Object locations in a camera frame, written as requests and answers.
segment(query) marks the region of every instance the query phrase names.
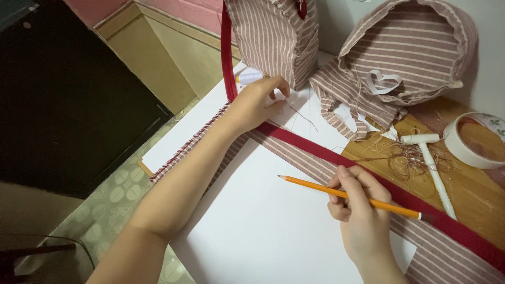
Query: pink striped fabric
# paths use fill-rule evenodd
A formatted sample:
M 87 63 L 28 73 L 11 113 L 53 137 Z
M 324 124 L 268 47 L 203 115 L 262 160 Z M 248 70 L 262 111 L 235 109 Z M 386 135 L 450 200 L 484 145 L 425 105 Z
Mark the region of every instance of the pink striped fabric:
M 301 90 L 317 68 L 318 23 L 314 0 L 304 20 L 294 0 L 225 0 L 244 63 L 281 75 Z
M 460 78 L 477 43 L 470 16 L 439 0 L 388 0 L 366 15 L 340 54 L 310 79 L 327 121 L 351 140 L 366 132 L 349 129 L 333 114 L 339 102 L 365 113 L 384 128 L 406 114 L 403 106 L 433 99 L 463 86 Z M 371 70 L 397 74 L 402 84 L 374 95 L 366 83 Z M 376 84 L 378 89 L 388 88 Z
M 215 118 L 221 116 L 227 105 Z M 169 163 L 158 171 L 153 181 L 160 180 L 201 140 L 209 127 L 204 127 Z M 302 151 L 288 143 L 252 130 L 240 136 L 228 149 L 209 187 L 216 181 L 248 139 L 254 139 L 300 171 L 321 184 L 328 182 L 336 165 Z M 419 220 L 391 215 L 390 229 L 417 246 L 407 270 L 410 284 L 505 284 L 505 275 L 433 226 Z

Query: pink wall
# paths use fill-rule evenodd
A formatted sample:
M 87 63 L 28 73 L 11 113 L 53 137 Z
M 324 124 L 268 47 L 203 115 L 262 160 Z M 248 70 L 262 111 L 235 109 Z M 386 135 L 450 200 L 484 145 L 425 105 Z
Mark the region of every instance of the pink wall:
M 64 1 L 88 27 L 93 27 L 128 2 L 128 0 Z
M 221 34 L 223 0 L 140 0 L 172 16 Z

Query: pencil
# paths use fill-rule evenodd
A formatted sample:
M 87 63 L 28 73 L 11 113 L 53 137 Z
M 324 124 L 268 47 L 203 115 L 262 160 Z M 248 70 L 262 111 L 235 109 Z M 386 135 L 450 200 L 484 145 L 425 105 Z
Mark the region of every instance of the pencil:
M 306 181 L 306 180 L 302 180 L 302 179 L 298 179 L 298 178 L 286 176 L 286 175 L 278 175 L 278 177 L 280 177 L 286 181 L 296 183 L 296 184 L 299 184 L 299 185 L 302 185 L 305 187 L 313 188 L 315 190 L 319 190 L 319 191 L 326 192 L 329 194 L 333 194 L 335 196 L 339 196 L 339 197 L 347 198 L 347 199 L 349 198 L 349 196 L 347 195 L 346 192 L 335 190 L 333 188 L 327 188 L 327 187 L 324 187 L 324 186 L 317 184 L 317 183 L 313 183 L 310 181 Z M 415 218 L 415 219 L 419 219 L 419 220 L 423 220 L 423 221 L 427 221 L 427 222 L 432 222 L 432 219 L 433 219 L 433 217 L 428 214 L 425 214 L 423 216 L 423 214 L 421 212 L 402 208 L 399 206 L 395 206 L 395 205 L 392 205 L 392 204 L 389 204 L 386 202 L 382 202 L 382 201 L 378 201 L 375 199 L 371 199 L 371 198 L 368 200 L 370 201 L 370 204 L 373 207 L 378 208 L 378 209 L 387 210 L 387 211 L 390 211 L 390 212 L 393 212 L 393 213 L 396 213 L 399 215 L 404 215 L 407 217 L 411 217 L 411 218 Z

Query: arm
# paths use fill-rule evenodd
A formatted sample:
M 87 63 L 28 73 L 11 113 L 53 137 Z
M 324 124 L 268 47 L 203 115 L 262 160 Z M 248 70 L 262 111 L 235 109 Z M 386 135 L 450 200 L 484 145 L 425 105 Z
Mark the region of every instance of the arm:
M 157 283 L 168 241 L 190 218 L 223 157 L 242 133 L 278 113 L 286 101 L 265 107 L 278 88 L 289 97 L 280 76 L 248 85 L 201 141 L 140 202 L 88 280 L 97 283 Z
M 359 166 L 338 166 L 327 187 L 344 188 L 349 199 L 330 195 L 328 209 L 340 220 L 345 251 L 364 284 L 408 284 L 389 240 L 389 212 L 370 206 L 368 198 L 391 202 L 391 194 Z

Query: striped bag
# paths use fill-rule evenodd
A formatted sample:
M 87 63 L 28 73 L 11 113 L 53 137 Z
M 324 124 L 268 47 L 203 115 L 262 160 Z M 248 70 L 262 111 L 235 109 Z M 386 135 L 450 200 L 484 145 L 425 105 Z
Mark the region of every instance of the striped bag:
M 389 128 L 407 113 L 404 106 L 461 88 L 476 44 L 475 24 L 459 8 L 439 0 L 388 0 L 358 22 L 338 57 L 310 83 L 328 123 L 350 140 L 363 139 L 367 130 L 358 112 Z M 392 91 L 377 94 L 367 84 L 372 70 L 403 80 Z M 396 83 L 380 79 L 373 79 L 377 89 Z M 333 113 L 341 102 L 351 108 L 356 132 Z
M 318 65 L 314 0 L 225 0 L 244 63 L 301 90 Z

